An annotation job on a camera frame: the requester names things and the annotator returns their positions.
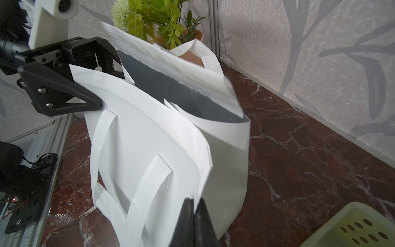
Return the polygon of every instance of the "non-woven fabric bag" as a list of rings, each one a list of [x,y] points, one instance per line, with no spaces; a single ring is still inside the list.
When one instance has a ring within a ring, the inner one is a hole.
[[[84,113],[92,142],[93,203],[122,247],[167,247],[184,199],[193,198],[196,210],[212,169],[205,137],[182,114],[127,81],[70,69],[74,81],[103,105]]]
[[[233,86],[215,54],[199,40],[167,51],[102,25],[118,50],[125,75],[136,87],[194,123],[208,141],[213,169],[202,197],[220,239],[239,214],[247,191],[250,120],[243,114]],[[201,58],[204,67],[178,57],[187,51]]]

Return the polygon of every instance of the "wall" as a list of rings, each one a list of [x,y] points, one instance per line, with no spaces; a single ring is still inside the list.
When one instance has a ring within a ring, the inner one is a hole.
[[[7,141],[59,117],[37,113],[25,90],[16,84],[19,74],[0,71],[0,141]]]
[[[218,2],[221,59],[395,160],[394,1]]]

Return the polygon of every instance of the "marble countertop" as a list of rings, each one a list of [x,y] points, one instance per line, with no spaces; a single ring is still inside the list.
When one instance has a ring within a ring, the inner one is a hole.
[[[349,202],[395,222],[395,169],[225,65],[251,119],[248,190],[222,247],[299,246]],[[90,139],[73,123],[41,246],[119,246],[92,203]]]

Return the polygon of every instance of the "plastic container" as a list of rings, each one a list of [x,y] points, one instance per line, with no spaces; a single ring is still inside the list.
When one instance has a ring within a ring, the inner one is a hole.
[[[351,202],[300,247],[395,247],[395,225],[360,202]]]

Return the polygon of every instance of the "basket holes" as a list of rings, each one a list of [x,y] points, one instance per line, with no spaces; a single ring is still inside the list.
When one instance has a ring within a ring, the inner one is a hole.
[[[378,234],[380,235],[380,237],[382,237],[383,239],[386,239],[386,240],[388,240],[388,236],[387,235],[385,235],[384,233],[382,233],[382,232],[378,232]]]
[[[369,221],[369,220],[367,220],[367,219],[363,219],[363,221],[365,222],[365,224],[367,224],[368,226],[372,226],[373,224]]]
[[[373,236],[372,234],[369,234],[368,236],[369,236],[369,238],[371,238],[371,240],[378,242],[377,238],[375,236]]]
[[[351,230],[351,231],[355,231],[354,227],[347,225],[347,227]]]
[[[354,222],[354,224],[355,224],[356,226],[358,226],[359,228],[363,229],[363,226],[362,226],[360,223]]]
[[[354,241],[356,244],[360,245],[360,243],[358,242],[358,240],[356,240],[355,238],[352,238],[352,241]]]
[[[364,237],[359,237],[364,243],[368,243],[368,240]]]

